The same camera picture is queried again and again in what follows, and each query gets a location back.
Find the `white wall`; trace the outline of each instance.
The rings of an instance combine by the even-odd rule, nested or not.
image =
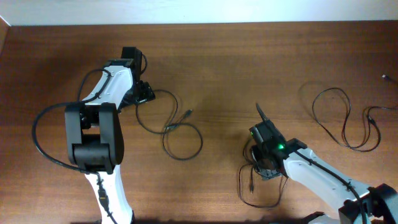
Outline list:
[[[12,26],[398,19],[398,0],[0,0]]]

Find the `wooden table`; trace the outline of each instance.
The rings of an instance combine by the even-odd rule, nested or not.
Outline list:
[[[395,105],[398,78],[398,22],[302,22],[145,26],[11,27],[0,58],[0,223],[86,223],[100,210],[83,174],[46,161],[35,149],[30,129],[36,114],[54,103],[74,100],[85,73],[137,46],[148,58],[142,76],[181,101],[181,115],[200,129],[203,151],[194,160],[171,160],[160,136],[137,123],[134,107],[120,114],[126,151],[121,168],[127,200],[139,220],[243,221],[300,218],[315,211],[336,213],[304,186],[288,182],[274,210],[251,208],[237,195],[237,171],[248,129],[260,122],[255,103],[287,139],[298,138],[340,171],[377,186],[398,189],[398,115],[375,111],[381,145],[369,153],[340,147],[309,115],[317,93],[329,86],[351,97],[348,122],[352,144],[363,136],[361,111]],[[87,94],[98,77],[91,77]],[[140,107],[142,120],[160,129],[173,108],[163,94]],[[317,104],[320,119],[340,136],[345,105],[336,94]],[[63,161],[67,145],[63,110],[48,114],[39,127],[45,150]],[[197,149],[194,131],[170,134],[174,153]],[[272,203],[278,180],[261,182],[244,197]]]

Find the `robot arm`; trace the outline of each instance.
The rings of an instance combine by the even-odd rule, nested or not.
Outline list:
[[[392,187],[382,184],[373,188],[342,174],[299,140],[286,141],[258,105],[257,110],[263,122],[250,129],[256,141],[252,156],[257,166],[266,170],[269,178],[283,174],[300,182],[340,216],[339,221],[322,215],[310,223],[370,223],[371,216],[383,216],[387,223],[398,220],[398,196]]]
[[[134,219],[120,174],[124,141],[118,112],[125,106],[155,98],[149,84],[140,81],[141,58],[142,53],[135,47],[124,47],[121,59],[109,60],[104,66],[110,77],[108,72],[103,72],[84,100],[94,97],[104,88],[102,93],[93,101],[70,105],[65,109],[69,160],[79,168],[97,172],[100,176],[99,184],[97,175],[86,174],[104,224],[130,224]],[[83,129],[95,127],[99,128],[99,134],[83,133]]]

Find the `brown table surface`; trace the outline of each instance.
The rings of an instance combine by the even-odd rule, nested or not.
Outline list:
[[[289,181],[280,207],[251,208],[237,195],[237,171],[248,129],[260,122],[262,106],[287,139],[308,144],[343,173],[377,186],[398,189],[398,115],[374,111],[382,133],[373,152],[340,147],[314,122],[312,101],[326,87],[351,97],[348,138],[361,142],[365,106],[393,106],[397,87],[381,78],[398,78],[398,22],[281,22],[144,26],[11,27],[0,58],[0,223],[75,223],[100,218],[92,188],[83,174],[45,160],[30,129],[46,106],[71,101],[85,73],[120,57],[123,46],[137,46],[149,61],[142,79],[177,95],[181,115],[200,129],[198,157],[179,162],[162,150],[160,136],[137,123],[134,107],[120,114],[126,146],[121,166],[124,190],[136,218],[190,221],[275,220],[323,211],[336,217],[314,193]],[[89,93],[98,77],[91,77]],[[140,107],[143,122],[160,129],[173,107],[165,94]],[[340,136],[345,105],[337,94],[317,104],[320,119]],[[67,145],[63,110],[45,116],[38,130],[45,150],[63,161]],[[372,135],[371,143],[376,136]],[[181,127],[169,139],[174,153],[197,149],[194,131]],[[272,203],[278,180],[261,182],[244,197]]]

